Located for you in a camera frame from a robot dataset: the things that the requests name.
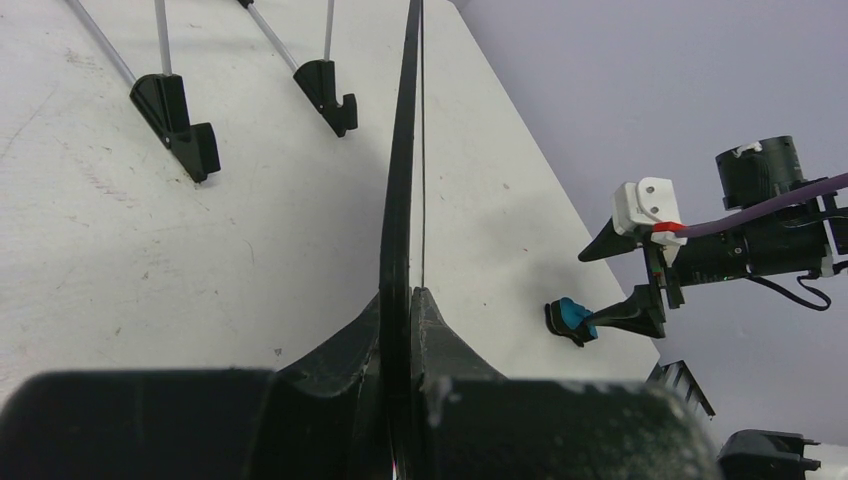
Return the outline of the blue whiteboard eraser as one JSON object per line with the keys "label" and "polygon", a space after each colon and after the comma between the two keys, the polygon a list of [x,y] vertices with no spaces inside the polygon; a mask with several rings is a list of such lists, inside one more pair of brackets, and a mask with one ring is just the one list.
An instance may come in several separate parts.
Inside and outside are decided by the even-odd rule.
{"label": "blue whiteboard eraser", "polygon": [[584,347],[586,343],[598,338],[596,328],[587,323],[593,312],[569,297],[547,303],[544,313],[549,332],[568,338],[578,347]]}

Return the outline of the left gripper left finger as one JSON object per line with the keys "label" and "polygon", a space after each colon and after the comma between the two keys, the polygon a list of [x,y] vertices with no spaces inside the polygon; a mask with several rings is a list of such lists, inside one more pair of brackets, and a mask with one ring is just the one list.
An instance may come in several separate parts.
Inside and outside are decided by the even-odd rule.
{"label": "left gripper left finger", "polygon": [[381,294],[279,370],[47,372],[1,412],[5,479],[388,479]]}

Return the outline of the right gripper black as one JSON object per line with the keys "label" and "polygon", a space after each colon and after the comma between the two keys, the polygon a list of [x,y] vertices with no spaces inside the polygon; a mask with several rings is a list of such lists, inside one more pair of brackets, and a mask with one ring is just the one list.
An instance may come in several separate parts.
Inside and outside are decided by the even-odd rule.
{"label": "right gripper black", "polygon": [[755,221],[702,237],[683,238],[675,222],[637,225],[623,234],[610,218],[578,254],[588,263],[645,251],[649,283],[636,285],[624,301],[589,315],[586,324],[663,339],[666,322],[662,294],[678,308],[688,286],[749,280],[812,310],[827,310],[830,297],[809,283],[832,272],[832,254],[821,221]]}

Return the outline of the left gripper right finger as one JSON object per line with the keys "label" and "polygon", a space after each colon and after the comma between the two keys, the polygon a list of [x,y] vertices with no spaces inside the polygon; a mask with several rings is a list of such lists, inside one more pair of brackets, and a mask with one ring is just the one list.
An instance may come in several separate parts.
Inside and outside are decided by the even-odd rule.
{"label": "left gripper right finger", "polygon": [[508,379],[411,300],[413,479],[718,479],[694,415],[655,382]]}

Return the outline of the small whiteboard black frame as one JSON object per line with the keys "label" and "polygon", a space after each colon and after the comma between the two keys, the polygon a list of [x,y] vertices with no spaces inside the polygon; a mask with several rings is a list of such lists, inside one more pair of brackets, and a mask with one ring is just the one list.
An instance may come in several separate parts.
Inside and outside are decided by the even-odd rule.
{"label": "small whiteboard black frame", "polygon": [[379,349],[393,464],[412,479],[419,459],[413,407],[409,254],[419,32],[423,3],[409,3],[380,245]]}

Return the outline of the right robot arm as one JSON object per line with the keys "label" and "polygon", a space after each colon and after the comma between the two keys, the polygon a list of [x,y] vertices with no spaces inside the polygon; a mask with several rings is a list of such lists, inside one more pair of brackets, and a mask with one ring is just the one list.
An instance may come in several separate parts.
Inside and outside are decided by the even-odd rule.
{"label": "right robot arm", "polygon": [[814,311],[832,304],[810,281],[847,268],[847,210],[837,205],[844,174],[804,178],[794,141],[778,136],[716,156],[730,216],[685,225],[671,180],[645,177],[622,184],[612,215],[584,248],[582,262],[641,250],[648,281],[624,301],[591,312],[562,298],[545,307],[549,330],[582,346],[600,327],[662,339],[665,310],[684,304],[685,287],[738,279],[769,288]]}

